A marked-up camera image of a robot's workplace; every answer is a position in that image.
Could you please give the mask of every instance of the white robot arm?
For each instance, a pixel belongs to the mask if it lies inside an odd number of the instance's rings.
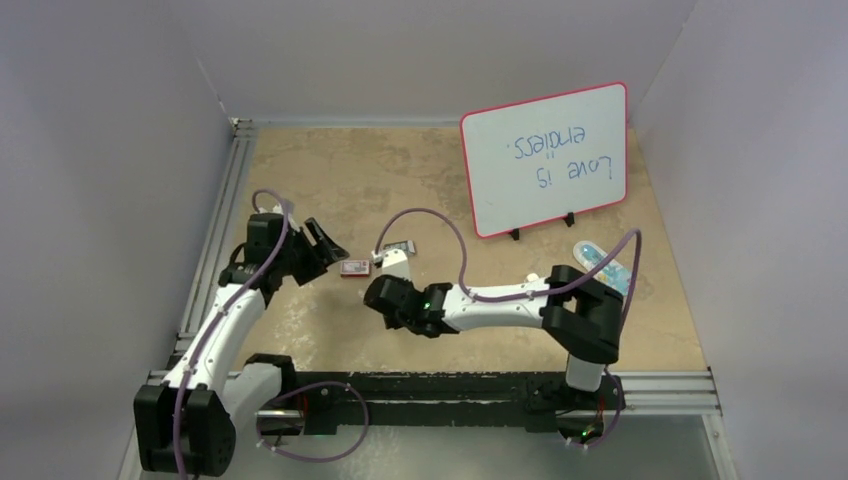
[[[570,354],[566,384],[585,392],[596,391],[604,367],[618,361],[621,294],[592,279],[567,294],[533,295],[581,277],[576,269],[557,265],[547,278],[531,273],[520,284],[470,287],[472,298],[450,283],[417,291],[406,253],[400,249],[374,257],[382,270],[365,293],[365,305],[383,314],[386,328],[407,328],[431,338],[480,327],[539,328]],[[517,298],[479,300],[507,295]],[[577,300],[573,312],[565,308],[572,298]]]
[[[305,226],[314,245],[289,218],[291,228],[282,246],[277,247],[284,219],[281,213],[250,217],[247,241],[236,248],[230,264],[221,272],[212,309],[188,351],[161,384],[144,385],[136,394],[133,411],[144,470],[178,471],[174,432],[179,432],[184,470],[222,475],[232,459],[236,431],[287,387],[284,383],[292,378],[294,367],[291,359],[282,355],[254,355],[238,377],[228,379],[228,374],[248,332],[265,312],[283,278],[291,276],[303,285],[326,273],[329,265],[347,258],[348,253],[311,218]],[[242,250],[243,260],[236,261]],[[255,275],[266,263],[263,273]],[[186,375],[191,365],[191,374]],[[179,398],[183,413],[175,428]]]

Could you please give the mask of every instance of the table surface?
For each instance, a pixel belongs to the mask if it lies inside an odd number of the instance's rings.
[[[580,240],[609,251],[632,227],[644,235],[633,304],[613,370],[691,371],[705,368],[689,307],[632,132],[628,138],[628,197],[620,204],[577,215],[571,228],[552,222],[521,232],[480,239],[473,229],[464,160],[457,128],[266,128],[259,136],[240,223],[251,213],[250,194],[273,188],[295,203],[302,224],[315,217],[351,259],[367,259],[386,221],[409,207],[448,215],[468,243],[471,286],[520,283],[552,265],[578,266],[571,253]],[[260,204],[271,206],[264,198]],[[239,227],[236,241],[244,240]],[[385,241],[413,240],[413,281],[456,283],[460,249],[436,217],[399,219]],[[630,265],[629,246],[619,261]],[[428,339],[386,330],[362,305],[374,278],[341,278],[338,266],[298,287],[287,281],[254,325],[236,369],[253,353],[290,355],[299,370],[521,371],[561,370],[567,354],[545,332],[481,328]]]

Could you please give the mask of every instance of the purple cable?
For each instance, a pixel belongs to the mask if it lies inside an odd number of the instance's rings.
[[[173,438],[174,442],[174,459],[177,464],[177,474],[179,475],[181,480],[188,480],[188,472],[186,472],[185,459],[183,458],[182,445],[180,444],[180,423],[182,422],[182,406],[183,399],[185,398],[186,389],[188,388],[188,382],[191,379],[191,375],[194,373],[194,367],[197,365],[197,360],[200,357],[200,354],[203,353],[203,348],[206,346],[206,342],[209,341],[209,338],[212,336],[212,333],[218,327],[218,324],[221,323],[221,320],[224,318],[224,312],[230,309],[233,304],[238,300],[244,292],[246,292],[253,282],[256,281],[262,274],[265,273],[265,270],[268,269],[268,266],[271,265],[271,262],[280,252],[280,249],[283,247],[283,240],[286,238],[286,234],[289,230],[289,215],[293,209],[291,202],[283,199],[280,195],[270,189],[262,188],[255,192],[253,192],[253,198],[251,199],[251,203],[253,204],[253,209],[255,211],[259,211],[259,208],[256,205],[256,197],[259,195],[267,193],[268,195],[274,197],[274,200],[280,204],[283,209],[283,231],[280,233],[280,239],[277,240],[277,244],[274,245],[274,249],[271,251],[271,254],[268,255],[268,258],[265,260],[265,263],[259,267],[256,272],[245,282],[236,292],[231,296],[226,302],[224,302],[224,306],[218,310],[218,313],[215,314],[215,317],[212,318],[212,321],[209,324],[209,327],[203,332],[203,335],[200,337],[200,340],[197,342],[197,347],[191,354],[191,357],[188,360],[188,368],[183,372],[183,378],[180,380],[180,386],[177,390],[177,399],[174,402],[174,427],[173,427]]]
[[[377,238],[377,245],[374,247],[374,252],[376,253],[380,251],[380,245],[383,244],[383,237],[386,236],[386,232],[389,231],[389,228],[392,226],[393,223],[395,223],[398,218],[408,213],[415,212],[429,213],[431,215],[435,215],[442,219],[442,221],[445,222],[451,228],[451,230],[453,230],[453,234],[456,236],[457,241],[459,241],[459,248],[460,250],[462,250],[462,264],[459,267],[459,280],[457,281],[457,284],[462,290],[462,293],[464,293],[469,298],[486,303],[508,302],[511,300],[521,300],[527,298],[528,294],[526,293],[514,293],[510,295],[501,295],[499,297],[484,297],[472,293],[471,289],[469,289],[465,285],[465,270],[468,267],[468,249],[465,245],[465,239],[462,238],[462,234],[459,232],[459,229],[456,228],[456,225],[447,216],[431,208],[414,207],[407,208],[396,213],[391,219],[389,219],[388,222],[386,222],[386,226],[384,226],[383,230],[380,232],[380,236]],[[628,285],[627,287],[627,298],[624,300],[624,307],[621,309],[621,328],[624,329],[624,322],[625,320],[627,320],[627,314],[630,313],[630,302],[633,299],[633,292],[636,289],[636,278],[638,278],[637,276],[639,274],[639,259],[642,256],[642,231],[638,228],[633,228],[627,233],[625,233],[621,240],[619,240],[618,245],[616,245],[615,248],[613,248],[612,251],[609,252],[606,257],[603,258],[603,260],[601,260],[597,265],[595,265],[594,268],[583,274],[583,276],[581,276],[577,280],[562,287],[549,288],[547,290],[540,290],[538,292],[530,292],[530,297],[532,298],[544,295],[558,295],[561,293],[566,293],[579,287],[580,285],[583,285],[584,283],[588,282],[589,279],[593,278],[598,272],[603,270],[604,267],[606,267],[611,261],[613,261],[613,259],[619,253],[621,253],[624,247],[627,246],[627,243],[630,241],[630,239],[634,236],[636,237],[636,247],[633,252],[633,272],[630,276],[630,285]],[[613,416],[613,419],[610,422],[609,429],[607,429],[606,432],[599,439],[595,440],[591,444],[586,444],[587,446],[590,445],[592,447],[602,443],[602,441],[606,439],[609,434],[615,429],[615,426],[618,425],[618,419],[621,416],[621,409],[624,408],[624,390],[621,387],[621,383],[618,381],[618,379],[616,379],[609,373],[608,368],[604,367],[604,373],[612,379],[613,383],[615,383],[616,385],[616,388],[618,388],[618,405],[616,406],[615,416]]]
[[[284,395],[280,395],[279,397],[271,400],[271,402],[279,402],[279,401],[285,400],[287,398],[291,398],[295,395],[299,395],[299,394],[306,392],[308,390],[314,390],[316,388],[321,388],[321,387],[341,387],[341,388],[344,388],[345,390],[350,390],[350,392],[353,393],[353,395],[359,400],[359,403],[362,404],[362,413],[365,416],[364,417],[365,420],[364,420],[364,423],[362,425],[362,433],[359,434],[359,438],[356,439],[356,442],[354,442],[354,444],[351,445],[350,448],[348,448],[347,450],[345,450],[342,453],[339,453],[337,455],[333,455],[332,457],[307,457],[305,455],[298,455],[297,453],[287,452],[285,450],[281,450],[281,449],[277,448],[274,445],[271,445],[270,443],[266,442],[264,438],[262,438],[262,430],[259,428],[259,422],[257,421],[256,422],[256,434],[259,436],[259,444],[262,445],[263,447],[267,448],[271,452],[276,453],[276,454],[282,455],[284,457],[291,458],[293,460],[299,460],[301,462],[309,462],[309,463],[335,462],[336,460],[339,460],[341,458],[344,458],[344,457],[350,455],[351,453],[353,453],[354,450],[359,448],[359,445],[361,445],[362,442],[365,440],[365,435],[368,434],[368,422],[369,422],[368,403],[365,402],[365,398],[362,397],[362,394],[360,394],[358,391],[356,391],[356,389],[351,387],[349,384],[342,383],[342,382],[336,382],[336,381],[333,381],[333,380],[327,380],[327,381],[324,381],[324,382],[317,382],[317,383],[313,383],[311,385],[306,385],[304,387],[300,387],[296,390],[292,390],[291,392],[288,392]]]

